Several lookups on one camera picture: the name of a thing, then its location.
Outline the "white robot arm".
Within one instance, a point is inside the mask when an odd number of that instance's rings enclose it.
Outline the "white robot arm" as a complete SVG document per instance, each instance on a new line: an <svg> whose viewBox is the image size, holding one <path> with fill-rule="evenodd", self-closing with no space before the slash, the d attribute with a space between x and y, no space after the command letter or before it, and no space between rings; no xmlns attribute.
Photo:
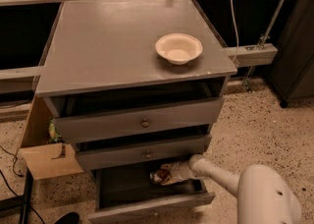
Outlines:
<svg viewBox="0 0 314 224"><path fill-rule="evenodd" d="M203 155L163 164L154 181L163 186L210 178L237 200L237 224L299 224L301 205L286 181L272 168L255 164L240 174L219 167Z"/></svg>

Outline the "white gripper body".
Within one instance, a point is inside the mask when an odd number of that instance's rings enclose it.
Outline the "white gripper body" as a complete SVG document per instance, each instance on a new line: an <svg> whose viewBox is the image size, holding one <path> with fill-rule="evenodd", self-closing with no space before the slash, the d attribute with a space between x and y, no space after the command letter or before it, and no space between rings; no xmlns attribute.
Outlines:
<svg viewBox="0 0 314 224"><path fill-rule="evenodd" d="M188 161L178 161L170 166L170 179L174 183L179 183L189 179L195 180L196 175L190 169Z"/></svg>

